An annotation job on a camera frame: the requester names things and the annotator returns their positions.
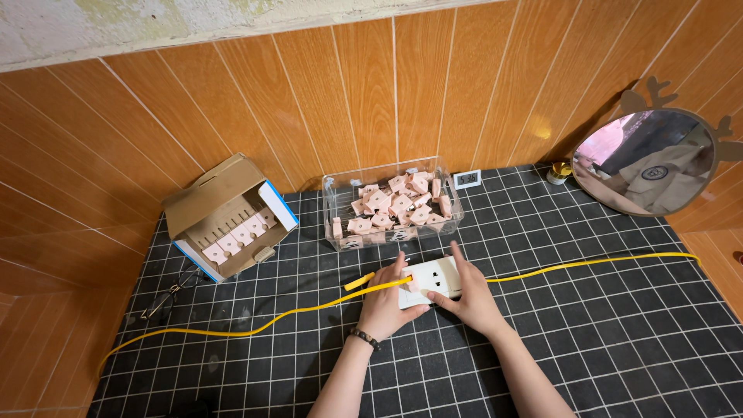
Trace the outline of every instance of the white outlet faceplate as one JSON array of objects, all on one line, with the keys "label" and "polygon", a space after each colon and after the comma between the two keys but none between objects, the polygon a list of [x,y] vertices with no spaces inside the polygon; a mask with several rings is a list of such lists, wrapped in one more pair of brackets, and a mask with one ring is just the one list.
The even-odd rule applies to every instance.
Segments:
[{"label": "white outlet faceplate", "polygon": [[439,292],[449,298],[461,296],[462,288],[459,284],[459,273],[454,262],[454,257],[444,257],[438,260],[426,261],[425,263],[407,266],[403,269],[401,279],[413,276],[415,285],[406,283],[399,286],[400,297],[398,304],[400,309],[409,308],[420,303],[430,305],[433,303],[426,297],[429,291]]}]

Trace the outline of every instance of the cardboard box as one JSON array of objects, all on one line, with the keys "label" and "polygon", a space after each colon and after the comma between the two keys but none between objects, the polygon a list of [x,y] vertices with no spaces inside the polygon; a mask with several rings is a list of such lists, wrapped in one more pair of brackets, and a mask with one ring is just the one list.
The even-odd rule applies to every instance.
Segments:
[{"label": "cardboard box", "polygon": [[[271,182],[241,152],[207,171],[187,189],[165,198],[162,205],[170,239],[217,283],[272,257],[276,253],[273,247],[299,224]],[[204,256],[202,250],[266,207],[277,225],[219,266]]]}]

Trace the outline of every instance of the white wall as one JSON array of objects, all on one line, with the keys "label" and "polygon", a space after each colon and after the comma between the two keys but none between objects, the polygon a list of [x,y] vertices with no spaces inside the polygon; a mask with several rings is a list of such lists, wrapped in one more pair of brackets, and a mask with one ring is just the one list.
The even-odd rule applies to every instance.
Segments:
[{"label": "white wall", "polygon": [[0,71],[492,0],[0,0]]}]

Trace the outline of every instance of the small jar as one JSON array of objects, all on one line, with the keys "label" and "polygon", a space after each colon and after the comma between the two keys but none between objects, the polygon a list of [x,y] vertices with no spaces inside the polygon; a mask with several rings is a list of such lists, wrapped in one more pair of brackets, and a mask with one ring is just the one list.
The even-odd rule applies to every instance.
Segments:
[{"label": "small jar", "polygon": [[555,163],[547,172],[547,181],[552,184],[565,183],[565,179],[573,173],[573,167],[568,163]]}]

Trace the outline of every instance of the round mirror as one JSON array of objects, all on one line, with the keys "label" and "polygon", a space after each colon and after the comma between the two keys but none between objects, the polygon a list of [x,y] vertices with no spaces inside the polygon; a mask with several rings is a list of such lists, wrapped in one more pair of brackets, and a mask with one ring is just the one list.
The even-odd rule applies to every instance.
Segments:
[{"label": "round mirror", "polygon": [[691,202],[711,179],[712,135],[675,110],[623,116],[585,139],[573,155],[576,180],[616,210],[663,216]]}]

